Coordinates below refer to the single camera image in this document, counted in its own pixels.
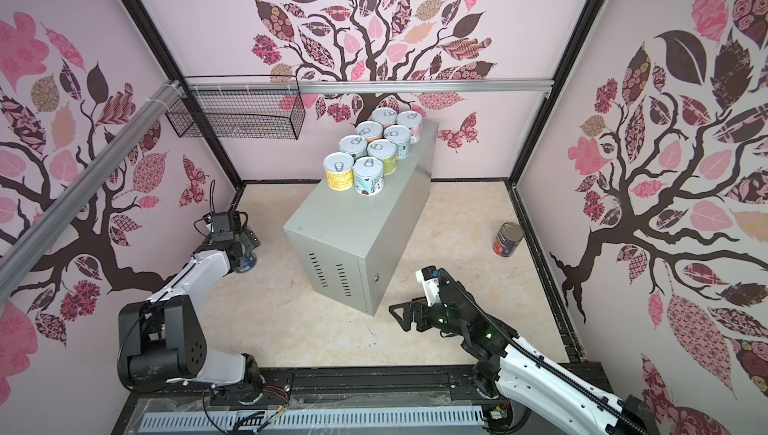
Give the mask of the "tall blue labelled can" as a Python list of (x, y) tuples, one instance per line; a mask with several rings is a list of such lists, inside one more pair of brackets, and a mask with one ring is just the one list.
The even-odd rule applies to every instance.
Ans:
[(239, 265), (235, 268), (236, 273), (247, 273), (252, 270), (257, 264), (257, 256), (253, 253), (245, 254), (239, 262)]

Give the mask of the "yellow labelled can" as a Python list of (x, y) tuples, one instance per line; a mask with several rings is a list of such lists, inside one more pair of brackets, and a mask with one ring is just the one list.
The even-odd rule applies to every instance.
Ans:
[(323, 168), (328, 186), (335, 191), (345, 191), (353, 187), (354, 158), (343, 152), (334, 152), (325, 157)]

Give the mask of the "small light blue can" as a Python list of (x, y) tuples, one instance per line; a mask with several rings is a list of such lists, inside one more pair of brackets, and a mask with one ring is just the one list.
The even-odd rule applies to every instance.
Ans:
[(350, 155), (354, 160), (368, 155), (368, 141), (360, 135), (347, 135), (338, 143), (339, 151)]

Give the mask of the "green labelled can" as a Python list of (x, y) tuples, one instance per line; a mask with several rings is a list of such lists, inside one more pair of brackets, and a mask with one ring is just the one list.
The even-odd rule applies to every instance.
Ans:
[(386, 139), (376, 139), (367, 146), (370, 157), (378, 159), (383, 165), (383, 175), (388, 176), (396, 170), (396, 146)]

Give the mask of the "orange labelled can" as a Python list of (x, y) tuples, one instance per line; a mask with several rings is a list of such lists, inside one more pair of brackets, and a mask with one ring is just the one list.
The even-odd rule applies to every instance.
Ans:
[(383, 126), (376, 121), (363, 121), (356, 128), (355, 133), (363, 137), (368, 143), (383, 138)]

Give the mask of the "grey teal can front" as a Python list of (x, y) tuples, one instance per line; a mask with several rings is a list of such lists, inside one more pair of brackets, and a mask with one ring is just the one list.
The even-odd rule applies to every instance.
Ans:
[(402, 160), (410, 155), (411, 131), (403, 125), (390, 125), (384, 130), (384, 138), (396, 149), (396, 158)]

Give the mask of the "pink white labelled can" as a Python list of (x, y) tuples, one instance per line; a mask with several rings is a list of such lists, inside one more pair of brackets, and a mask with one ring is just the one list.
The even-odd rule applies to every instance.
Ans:
[(415, 110), (406, 110), (397, 115), (397, 123), (410, 131), (412, 144), (418, 143), (422, 136), (423, 115)]

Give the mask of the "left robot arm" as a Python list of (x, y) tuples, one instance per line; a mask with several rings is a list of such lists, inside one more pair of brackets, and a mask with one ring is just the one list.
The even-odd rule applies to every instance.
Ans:
[(149, 393), (190, 382), (228, 387), (242, 404), (261, 396), (265, 381), (254, 357), (210, 348), (198, 318), (208, 292), (259, 245), (248, 226), (213, 232), (165, 286), (120, 311), (116, 366), (124, 388)]

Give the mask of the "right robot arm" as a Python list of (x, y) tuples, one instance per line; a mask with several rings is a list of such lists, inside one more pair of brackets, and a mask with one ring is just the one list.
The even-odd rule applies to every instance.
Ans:
[(502, 397), (537, 413), (566, 434), (657, 434), (643, 400), (624, 399), (554, 362), (515, 329), (487, 313), (447, 270), (416, 272), (422, 297), (388, 307), (408, 332), (436, 329), (461, 339), (476, 360), (473, 384), (485, 397)]

